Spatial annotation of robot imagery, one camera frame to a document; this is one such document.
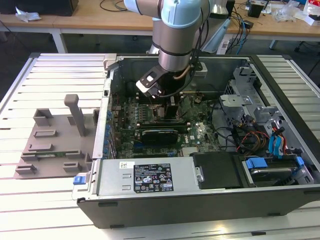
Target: metal bracket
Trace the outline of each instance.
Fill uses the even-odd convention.
[[[279,110],[275,106],[258,106],[253,112],[257,123],[266,123],[278,113]]]
[[[254,82],[257,78],[257,75],[251,67],[238,67],[234,70],[233,76],[235,80],[244,81],[244,82]]]

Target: wooden desk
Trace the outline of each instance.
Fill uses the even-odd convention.
[[[259,18],[249,17],[248,11],[243,10],[244,5],[238,8],[239,4],[236,4],[237,12],[242,16],[243,20],[248,20],[254,23],[250,35],[269,35],[269,36],[294,36],[294,37],[320,37],[320,27],[310,26],[306,22],[296,19],[296,22],[282,21],[276,22],[271,14],[260,14]],[[235,20],[231,21],[227,33],[236,34],[238,32],[238,24]]]
[[[142,16],[131,11],[106,11],[100,8],[101,1],[79,0],[73,16],[58,16],[53,26],[64,29],[152,31],[153,23],[151,17]],[[111,0],[106,0],[102,6],[106,9],[117,10]]]
[[[259,18],[248,17],[246,10],[238,8],[239,3],[243,1],[237,1],[235,7],[245,20],[254,23],[249,39],[320,41],[320,27],[309,26],[299,19],[296,22],[276,22],[270,14],[261,14]],[[73,16],[42,15],[42,20],[26,23],[18,20],[14,15],[0,15],[0,20],[13,32],[52,34],[59,53],[68,52],[63,34],[152,35],[151,17],[129,11],[106,11],[100,8],[100,2],[101,0],[79,0]],[[111,0],[106,0],[103,7],[116,10]],[[0,26],[0,31],[7,31],[7,29]],[[232,20],[222,42],[226,43],[237,32],[238,25],[235,20]]]

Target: barcode sticker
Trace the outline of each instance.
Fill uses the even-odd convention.
[[[120,169],[133,169],[135,165],[134,161],[121,161],[119,163]]]

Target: white paper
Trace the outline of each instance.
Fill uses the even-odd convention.
[[[24,21],[26,23],[28,23],[29,21],[35,21],[35,20],[41,19],[41,17],[39,16],[39,13],[37,12],[25,12],[25,11],[21,11],[17,7],[15,7],[15,10],[16,10],[15,16],[21,21]]]
[[[293,17],[305,21],[307,15],[304,14],[304,11],[299,10],[293,15]]]

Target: power supply label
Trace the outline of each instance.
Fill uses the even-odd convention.
[[[170,163],[134,165],[133,185],[137,194],[173,191]]]

